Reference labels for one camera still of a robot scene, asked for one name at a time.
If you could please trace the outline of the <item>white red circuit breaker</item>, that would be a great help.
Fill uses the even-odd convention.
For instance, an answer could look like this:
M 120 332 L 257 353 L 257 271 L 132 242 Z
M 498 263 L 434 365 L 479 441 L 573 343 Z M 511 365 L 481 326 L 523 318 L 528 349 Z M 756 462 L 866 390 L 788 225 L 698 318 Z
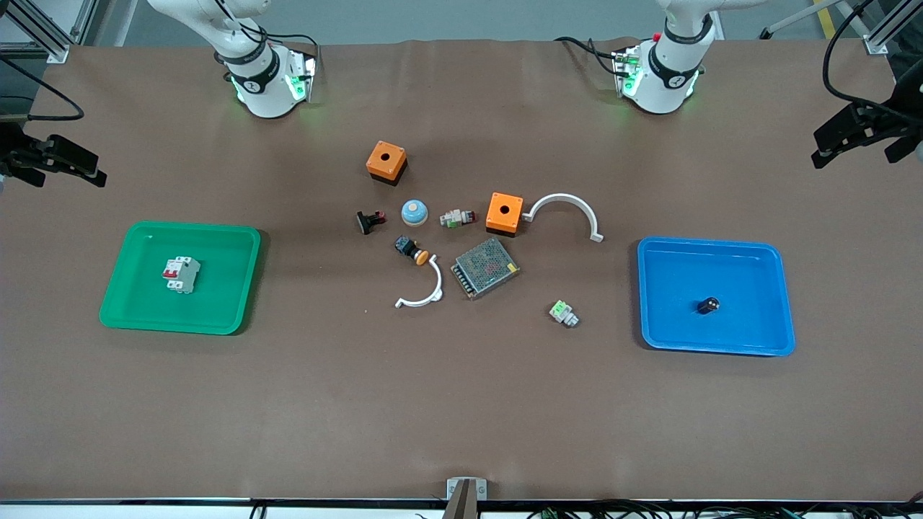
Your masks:
M 166 287 L 176 293 L 193 293 L 200 263 L 193 257 L 175 257 L 167 260 L 162 272 Z

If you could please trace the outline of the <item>green plastic tray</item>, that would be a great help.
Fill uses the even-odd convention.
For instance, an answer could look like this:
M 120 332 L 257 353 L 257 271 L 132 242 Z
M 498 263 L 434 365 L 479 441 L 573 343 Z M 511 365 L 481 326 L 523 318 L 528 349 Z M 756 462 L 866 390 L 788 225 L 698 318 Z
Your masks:
M 100 322 L 115 329 L 229 335 L 247 313 L 262 236 L 249 226 L 139 221 L 125 235 Z M 200 263 L 193 293 L 166 287 L 167 260 Z

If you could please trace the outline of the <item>blue plastic tray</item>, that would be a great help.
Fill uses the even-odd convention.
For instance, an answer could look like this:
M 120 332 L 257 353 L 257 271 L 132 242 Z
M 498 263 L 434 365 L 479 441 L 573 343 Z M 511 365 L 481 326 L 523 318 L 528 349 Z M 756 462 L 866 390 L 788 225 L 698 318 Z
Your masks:
M 637 244 L 640 331 L 656 350 L 787 357 L 797 346 L 782 255 L 758 242 L 649 236 Z M 697 303 L 717 298 L 707 315 Z

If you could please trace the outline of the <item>large white arc clamp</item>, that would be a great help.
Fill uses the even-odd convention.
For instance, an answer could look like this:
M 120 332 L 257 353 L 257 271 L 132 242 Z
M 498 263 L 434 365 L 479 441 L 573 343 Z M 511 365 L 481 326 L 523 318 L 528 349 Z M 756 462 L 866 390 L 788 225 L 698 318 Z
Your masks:
M 524 211 L 524 213 L 521 214 L 521 220 L 531 223 L 531 221 L 533 221 L 537 215 L 538 211 L 550 203 L 568 203 L 583 211 L 584 215 L 588 219 L 590 227 L 590 240 L 596 243 L 603 242 L 604 236 L 599 232 L 596 212 L 585 200 L 574 196 L 573 194 L 553 193 L 541 197 L 539 200 L 535 201 L 533 205 L 531 205 L 530 209 Z

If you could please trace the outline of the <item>orange black button box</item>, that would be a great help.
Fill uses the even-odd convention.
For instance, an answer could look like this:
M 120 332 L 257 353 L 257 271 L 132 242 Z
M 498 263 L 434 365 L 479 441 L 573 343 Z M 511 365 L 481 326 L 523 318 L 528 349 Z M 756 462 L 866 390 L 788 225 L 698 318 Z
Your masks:
M 485 216 L 485 230 L 491 234 L 514 239 L 520 227 L 524 199 L 502 192 L 494 192 Z
M 366 161 L 366 170 L 373 180 L 397 186 L 407 167 L 405 148 L 386 141 L 376 142 Z

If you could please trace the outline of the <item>metal mesh power supply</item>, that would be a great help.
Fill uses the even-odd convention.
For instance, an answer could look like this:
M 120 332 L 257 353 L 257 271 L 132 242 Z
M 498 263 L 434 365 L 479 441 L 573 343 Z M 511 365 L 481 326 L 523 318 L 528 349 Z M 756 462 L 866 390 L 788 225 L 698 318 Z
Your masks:
M 451 271 L 468 299 L 481 298 L 520 273 L 498 239 L 488 239 L 457 257 Z

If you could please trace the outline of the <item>small white arc clamp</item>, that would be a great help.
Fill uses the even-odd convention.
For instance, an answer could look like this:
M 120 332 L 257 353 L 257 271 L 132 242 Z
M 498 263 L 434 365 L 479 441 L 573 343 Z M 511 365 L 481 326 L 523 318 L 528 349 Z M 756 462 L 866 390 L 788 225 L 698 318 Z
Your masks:
M 443 298 L 443 275 L 441 272 L 441 267 L 438 265 L 438 257 L 435 255 L 429 256 L 428 265 L 432 267 L 436 274 L 436 284 L 431 293 L 429 293 L 426 298 L 421 300 L 406 300 L 404 298 L 399 298 L 394 307 L 396 309 L 400 308 L 422 308 L 427 306 L 429 303 L 441 301 Z

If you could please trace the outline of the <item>brown table mat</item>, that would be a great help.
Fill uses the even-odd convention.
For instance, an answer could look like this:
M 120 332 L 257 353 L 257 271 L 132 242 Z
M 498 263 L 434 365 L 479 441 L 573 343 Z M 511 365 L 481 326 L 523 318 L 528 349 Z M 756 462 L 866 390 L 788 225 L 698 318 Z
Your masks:
M 327 47 L 314 102 L 279 120 L 235 102 L 211 50 L 72 50 L 45 79 L 85 118 L 29 129 L 109 180 L 0 195 L 0 499 L 428 498 L 453 476 L 512 500 L 921 492 L 923 164 L 877 146 L 812 167 L 841 107 L 824 48 L 716 43 L 683 110 L 649 116 L 563 43 Z M 366 170 L 378 141 L 407 152 L 397 186 Z M 580 197 L 604 240 L 568 203 L 488 233 L 494 192 L 522 213 Z M 442 227 L 455 209 L 476 221 Z M 388 221 L 365 236 L 357 211 Z M 235 333 L 100 322 L 139 221 L 258 230 Z M 402 234 L 438 257 L 441 301 L 394 307 L 436 284 Z M 649 348 L 655 234 L 774 246 L 795 351 Z M 470 300 L 451 266 L 488 239 L 520 273 Z

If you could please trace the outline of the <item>aluminium frame profile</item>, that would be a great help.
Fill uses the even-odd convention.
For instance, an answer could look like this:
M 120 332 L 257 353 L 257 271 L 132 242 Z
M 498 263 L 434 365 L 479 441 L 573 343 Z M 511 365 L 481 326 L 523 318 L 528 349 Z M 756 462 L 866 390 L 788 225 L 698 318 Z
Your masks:
M 0 0 L 0 52 L 65 63 L 71 47 L 92 44 L 103 0 Z
M 862 37 L 868 55 L 887 55 L 887 43 L 922 12 L 923 0 L 897 0 L 896 6 Z

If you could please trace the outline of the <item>metal connector bracket green light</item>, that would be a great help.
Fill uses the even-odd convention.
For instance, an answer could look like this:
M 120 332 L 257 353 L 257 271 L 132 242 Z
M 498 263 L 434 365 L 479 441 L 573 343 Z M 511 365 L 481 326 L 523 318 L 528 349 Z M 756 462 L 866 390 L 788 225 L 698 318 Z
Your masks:
M 633 97 L 643 78 L 640 44 L 611 53 L 614 85 L 620 98 Z
M 286 81 L 294 102 L 309 101 L 314 75 L 316 75 L 316 65 L 316 56 L 300 50 L 288 49 Z

